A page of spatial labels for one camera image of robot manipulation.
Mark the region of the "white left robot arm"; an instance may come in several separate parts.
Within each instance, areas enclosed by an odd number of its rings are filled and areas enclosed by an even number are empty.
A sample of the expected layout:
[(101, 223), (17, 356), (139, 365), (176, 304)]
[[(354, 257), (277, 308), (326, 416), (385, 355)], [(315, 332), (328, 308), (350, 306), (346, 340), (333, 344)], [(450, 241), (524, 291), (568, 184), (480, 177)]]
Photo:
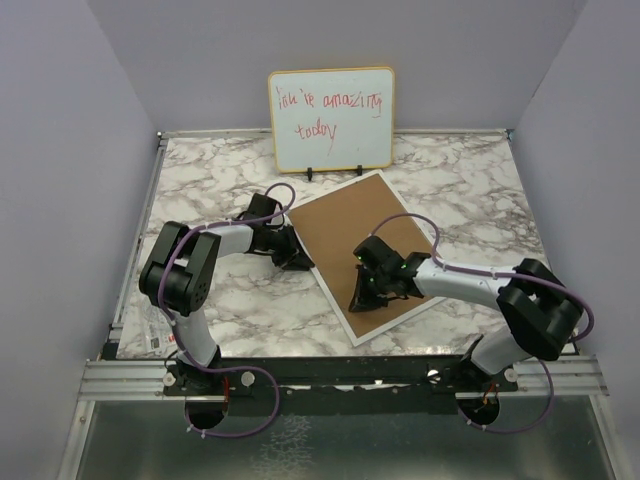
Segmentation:
[(186, 382), (206, 395), (220, 385), (220, 348), (209, 332), (204, 303), (213, 287), (219, 259), (250, 254), (267, 256), (285, 271), (315, 267), (285, 218), (278, 200), (255, 193), (232, 220), (191, 228), (165, 223), (139, 278), (139, 290), (166, 317), (178, 346), (178, 360), (189, 368)]

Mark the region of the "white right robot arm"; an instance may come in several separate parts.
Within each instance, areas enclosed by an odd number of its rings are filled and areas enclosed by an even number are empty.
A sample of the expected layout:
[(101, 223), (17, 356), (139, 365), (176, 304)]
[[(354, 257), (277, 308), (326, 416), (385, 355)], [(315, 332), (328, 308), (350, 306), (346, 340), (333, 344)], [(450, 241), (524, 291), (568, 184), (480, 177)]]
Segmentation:
[(506, 325), (474, 341), (451, 376), (481, 391), (506, 367), (529, 359), (556, 360), (584, 313), (571, 293), (541, 262), (482, 269), (449, 264), (433, 253), (402, 257), (372, 235), (354, 250), (359, 261), (349, 310), (366, 312), (411, 297), (442, 297), (500, 312)]

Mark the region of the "black whiteboard stand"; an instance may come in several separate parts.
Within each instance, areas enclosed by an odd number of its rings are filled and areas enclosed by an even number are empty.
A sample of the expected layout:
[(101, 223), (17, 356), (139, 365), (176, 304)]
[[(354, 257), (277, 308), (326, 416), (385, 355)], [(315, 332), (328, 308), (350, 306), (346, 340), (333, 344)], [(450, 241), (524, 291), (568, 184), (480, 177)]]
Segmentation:
[(329, 175), (352, 175), (356, 178), (361, 177), (364, 173), (364, 167), (362, 164), (358, 164), (353, 168), (343, 168), (343, 169), (314, 169), (312, 167), (307, 167), (304, 171), (304, 174), (309, 182), (311, 182), (316, 174), (329, 174)]

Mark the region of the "yellow-rimmed whiteboard with writing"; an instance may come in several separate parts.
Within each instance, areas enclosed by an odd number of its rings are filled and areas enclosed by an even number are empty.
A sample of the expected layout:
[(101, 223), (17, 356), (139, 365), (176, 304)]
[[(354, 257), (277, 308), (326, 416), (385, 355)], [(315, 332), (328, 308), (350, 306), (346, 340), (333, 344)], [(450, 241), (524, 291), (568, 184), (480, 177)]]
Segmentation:
[(268, 92), (279, 172), (369, 170), (392, 163), (393, 69), (276, 71)]

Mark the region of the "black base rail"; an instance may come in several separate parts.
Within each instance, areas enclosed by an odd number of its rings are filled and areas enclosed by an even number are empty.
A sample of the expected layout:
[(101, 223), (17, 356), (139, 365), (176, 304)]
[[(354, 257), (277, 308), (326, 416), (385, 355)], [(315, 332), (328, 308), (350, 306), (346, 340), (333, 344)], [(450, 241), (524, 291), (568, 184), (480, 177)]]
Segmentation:
[(503, 372), (465, 373), (460, 355), (225, 358), (222, 372), (179, 361), (163, 379), (164, 396), (207, 413), (235, 416), (453, 415), (461, 400), (516, 391)]

